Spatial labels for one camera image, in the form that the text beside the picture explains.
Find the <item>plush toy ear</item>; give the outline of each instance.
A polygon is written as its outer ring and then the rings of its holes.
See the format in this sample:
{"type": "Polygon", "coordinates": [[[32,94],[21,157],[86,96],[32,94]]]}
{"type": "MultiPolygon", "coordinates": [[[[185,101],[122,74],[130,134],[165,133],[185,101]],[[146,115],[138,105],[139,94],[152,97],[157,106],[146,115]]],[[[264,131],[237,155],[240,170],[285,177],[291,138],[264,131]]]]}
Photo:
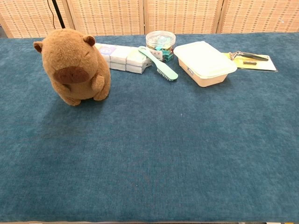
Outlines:
{"type": "Polygon", "coordinates": [[[33,42],[33,46],[39,53],[42,52],[43,42],[41,42],[41,41],[33,42]]]}
{"type": "Polygon", "coordinates": [[[90,46],[93,46],[95,44],[95,39],[93,36],[85,35],[83,37],[83,40],[88,43],[90,46]]]}

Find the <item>capybara plush toy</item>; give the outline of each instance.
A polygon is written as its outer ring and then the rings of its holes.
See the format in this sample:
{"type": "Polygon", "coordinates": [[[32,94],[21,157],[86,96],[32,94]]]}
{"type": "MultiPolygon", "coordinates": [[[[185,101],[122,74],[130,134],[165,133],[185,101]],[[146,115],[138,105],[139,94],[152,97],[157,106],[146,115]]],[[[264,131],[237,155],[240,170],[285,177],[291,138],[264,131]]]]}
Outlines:
{"type": "Polygon", "coordinates": [[[110,70],[94,44],[94,37],[67,28],[34,42],[53,89],[69,105],[89,98],[103,100],[109,94],[110,70]]]}

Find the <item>teal brush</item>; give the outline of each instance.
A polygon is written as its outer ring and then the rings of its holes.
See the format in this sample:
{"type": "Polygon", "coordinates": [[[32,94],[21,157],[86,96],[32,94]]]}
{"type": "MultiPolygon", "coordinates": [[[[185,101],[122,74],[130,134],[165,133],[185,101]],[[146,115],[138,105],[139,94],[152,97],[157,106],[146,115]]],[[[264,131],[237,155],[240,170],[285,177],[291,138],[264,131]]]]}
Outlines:
{"type": "Polygon", "coordinates": [[[178,78],[177,73],[172,70],[170,67],[168,67],[165,63],[159,61],[151,54],[149,50],[146,49],[144,46],[140,46],[138,50],[143,53],[145,56],[150,58],[157,66],[157,72],[159,72],[164,78],[166,78],[169,81],[176,80],[178,78]]]}

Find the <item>woven room divider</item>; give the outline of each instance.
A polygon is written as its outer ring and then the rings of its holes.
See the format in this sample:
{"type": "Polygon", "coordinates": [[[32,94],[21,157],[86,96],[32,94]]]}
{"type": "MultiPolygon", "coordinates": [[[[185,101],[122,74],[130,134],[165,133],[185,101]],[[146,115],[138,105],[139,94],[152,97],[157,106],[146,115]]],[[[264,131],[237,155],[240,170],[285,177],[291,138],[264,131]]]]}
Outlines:
{"type": "MultiPolygon", "coordinates": [[[[56,28],[61,28],[53,3],[56,28]]],[[[65,27],[74,28],[66,0],[57,0],[65,27]]],[[[54,30],[53,17],[47,0],[0,0],[0,24],[9,38],[45,37],[54,30]]]]}
{"type": "Polygon", "coordinates": [[[223,0],[144,0],[145,33],[216,33],[223,0]]]}
{"type": "Polygon", "coordinates": [[[91,35],[144,34],[143,0],[68,0],[75,29],[91,35]]]}
{"type": "Polygon", "coordinates": [[[299,0],[224,0],[217,33],[297,31],[299,0]]]}

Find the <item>plush toy nose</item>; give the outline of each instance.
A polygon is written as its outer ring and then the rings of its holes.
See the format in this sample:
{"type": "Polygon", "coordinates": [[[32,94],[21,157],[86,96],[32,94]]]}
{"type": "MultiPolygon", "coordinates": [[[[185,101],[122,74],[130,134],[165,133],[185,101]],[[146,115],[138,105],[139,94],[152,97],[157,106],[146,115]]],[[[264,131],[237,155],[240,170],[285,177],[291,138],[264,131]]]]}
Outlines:
{"type": "Polygon", "coordinates": [[[57,70],[54,79],[61,84],[83,83],[88,81],[89,75],[83,68],[71,66],[57,70]]]}

